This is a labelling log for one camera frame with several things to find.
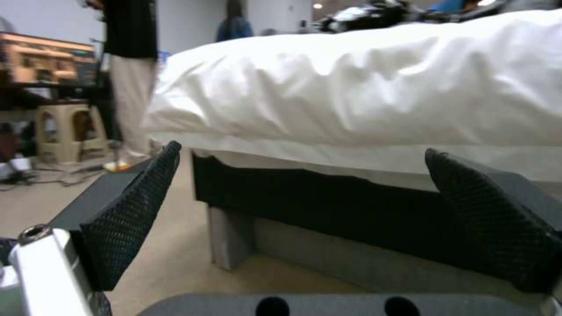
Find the wall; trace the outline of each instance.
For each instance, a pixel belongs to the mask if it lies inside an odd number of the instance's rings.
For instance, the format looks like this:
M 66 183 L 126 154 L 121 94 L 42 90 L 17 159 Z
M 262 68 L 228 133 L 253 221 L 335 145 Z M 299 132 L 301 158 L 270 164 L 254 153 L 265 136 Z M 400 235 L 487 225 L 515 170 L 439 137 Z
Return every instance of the wall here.
M 177 53 L 212 43 L 224 18 L 225 0 L 157 0 L 159 49 Z M 104 39 L 99 13 L 77 0 L 0 0 L 0 16 L 16 32 L 89 43 Z
M 178 53 L 213 43 L 225 8 L 226 0 L 158 0 L 160 50 Z
M 254 32 L 265 29 L 296 31 L 299 22 L 312 20 L 312 0 L 247 0 L 247 16 Z

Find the beige stool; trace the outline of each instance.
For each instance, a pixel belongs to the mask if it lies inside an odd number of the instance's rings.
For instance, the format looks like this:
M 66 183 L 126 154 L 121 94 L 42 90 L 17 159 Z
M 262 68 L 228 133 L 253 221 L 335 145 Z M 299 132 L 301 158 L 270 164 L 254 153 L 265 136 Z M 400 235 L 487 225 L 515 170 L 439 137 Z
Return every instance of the beige stool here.
M 75 137 L 73 118 L 80 112 L 89 112 L 96 132 L 95 139 L 84 141 L 84 150 L 101 150 L 104 155 L 109 154 L 105 129 L 97 107 L 92 106 L 89 110 L 85 104 L 44 105 L 40 106 L 35 114 L 35 139 L 39 158 L 45 153 L 52 153 L 60 164 L 78 161 L 81 141 Z M 56 122 L 57 142 L 48 141 L 45 129 L 46 114 L 51 115 Z

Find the blue jacket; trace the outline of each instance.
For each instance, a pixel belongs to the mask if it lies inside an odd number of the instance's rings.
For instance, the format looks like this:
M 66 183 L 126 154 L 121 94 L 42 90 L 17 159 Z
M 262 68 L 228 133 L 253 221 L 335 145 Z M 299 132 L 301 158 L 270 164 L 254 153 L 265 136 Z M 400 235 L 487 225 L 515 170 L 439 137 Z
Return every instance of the blue jacket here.
M 252 37 L 252 25 L 241 17 L 236 17 L 230 22 L 230 36 L 226 33 L 226 20 L 219 26 L 216 34 L 216 41 L 222 42 L 230 39 Z

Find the white sheet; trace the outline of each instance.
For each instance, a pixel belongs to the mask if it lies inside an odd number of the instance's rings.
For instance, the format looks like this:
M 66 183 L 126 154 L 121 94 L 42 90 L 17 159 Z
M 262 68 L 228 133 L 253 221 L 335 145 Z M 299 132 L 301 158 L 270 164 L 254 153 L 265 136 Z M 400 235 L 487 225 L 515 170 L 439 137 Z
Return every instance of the white sheet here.
M 434 147 L 560 183 L 561 42 L 556 10 L 212 44 L 169 60 L 143 125 L 190 148 L 413 174 Z

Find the person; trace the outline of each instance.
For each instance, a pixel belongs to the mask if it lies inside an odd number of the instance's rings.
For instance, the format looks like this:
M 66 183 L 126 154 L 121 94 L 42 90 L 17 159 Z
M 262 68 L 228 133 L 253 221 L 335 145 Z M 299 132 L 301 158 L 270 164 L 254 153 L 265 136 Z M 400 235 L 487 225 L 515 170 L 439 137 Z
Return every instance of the person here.
M 226 20 L 219 26 L 216 41 L 223 42 L 252 36 L 252 25 L 244 19 L 240 0 L 228 0 L 226 2 Z
M 140 128 L 156 80 L 156 0 L 87 0 L 102 10 L 106 22 L 105 52 L 111 54 L 110 76 L 116 114 L 123 136 L 124 156 L 119 166 L 150 158 L 153 143 Z

